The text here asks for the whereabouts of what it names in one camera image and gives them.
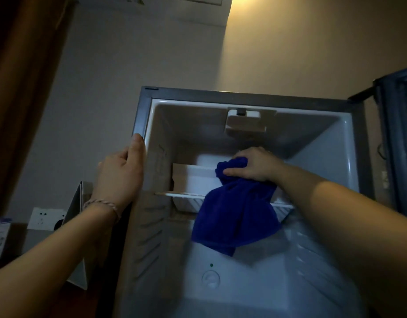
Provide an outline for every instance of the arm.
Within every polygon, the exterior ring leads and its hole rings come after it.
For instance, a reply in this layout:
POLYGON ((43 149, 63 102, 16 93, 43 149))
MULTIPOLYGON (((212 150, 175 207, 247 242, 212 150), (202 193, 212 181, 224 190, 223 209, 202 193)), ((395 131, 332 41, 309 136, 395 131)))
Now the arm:
MULTIPOLYGON (((142 137, 99 163, 92 199, 124 209, 143 181, 142 137)), ((0 269, 0 317, 37 317, 48 307, 84 255, 87 247, 116 221, 111 207, 93 203, 30 251, 0 269)))
POLYGON ((407 316, 407 218, 355 191, 285 164, 263 148, 234 157, 230 176, 273 181, 318 233, 369 302, 384 316, 407 316))

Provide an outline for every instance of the blue cloth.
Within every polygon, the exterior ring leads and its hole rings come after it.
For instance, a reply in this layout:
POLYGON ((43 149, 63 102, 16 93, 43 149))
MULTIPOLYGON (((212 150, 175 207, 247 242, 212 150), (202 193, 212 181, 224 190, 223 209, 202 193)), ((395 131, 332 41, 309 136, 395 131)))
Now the blue cloth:
POLYGON ((271 197, 276 186, 226 176, 222 171, 246 167, 248 159, 238 157, 218 163, 215 173, 222 183, 209 192, 192 230, 192 241, 232 256, 236 247, 264 239, 280 229, 271 197))

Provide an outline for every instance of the brown curtain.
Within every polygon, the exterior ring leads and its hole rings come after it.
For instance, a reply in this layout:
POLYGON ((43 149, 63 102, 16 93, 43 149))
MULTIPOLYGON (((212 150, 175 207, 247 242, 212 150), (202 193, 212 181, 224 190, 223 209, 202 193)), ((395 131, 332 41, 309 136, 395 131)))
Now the brown curtain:
POLYGON ((47 99, 70 1, 0 0, 0 216, 47 99))

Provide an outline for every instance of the wall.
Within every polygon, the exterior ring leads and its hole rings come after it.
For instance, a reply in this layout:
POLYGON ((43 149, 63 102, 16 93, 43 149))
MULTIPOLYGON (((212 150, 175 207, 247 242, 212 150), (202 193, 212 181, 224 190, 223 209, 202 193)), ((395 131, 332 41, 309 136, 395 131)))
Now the wall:
MULTIPOLYGON (((407 67, 407 0, 233 0, 227 28, 78 6, 8 216, 68 208, 129 141, 142 85, 347 98, 407 67)), ((376 194, 383 161, 366 104, 376 194)))

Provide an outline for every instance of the bracelet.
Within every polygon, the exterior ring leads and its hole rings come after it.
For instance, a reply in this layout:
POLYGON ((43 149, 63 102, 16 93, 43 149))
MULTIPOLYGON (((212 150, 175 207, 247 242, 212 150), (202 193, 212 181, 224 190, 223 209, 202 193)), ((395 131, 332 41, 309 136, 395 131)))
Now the bracelet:
POLYGON ((105 200, 101 200, 101 199, 98 199, 98 198, 95 198, 94 200, 89 200, 86 203, 84 203, 83 209, 87 208, 92 203, 102 203, 102 204, 105 204, 105 205, 111 207, 114 210, 117 217, 118 217, 117 222, 121 219, 121 214, 118 212, 118 208, 115 206, 114 203, 108 202, 108 201, 105 201, 105 200))

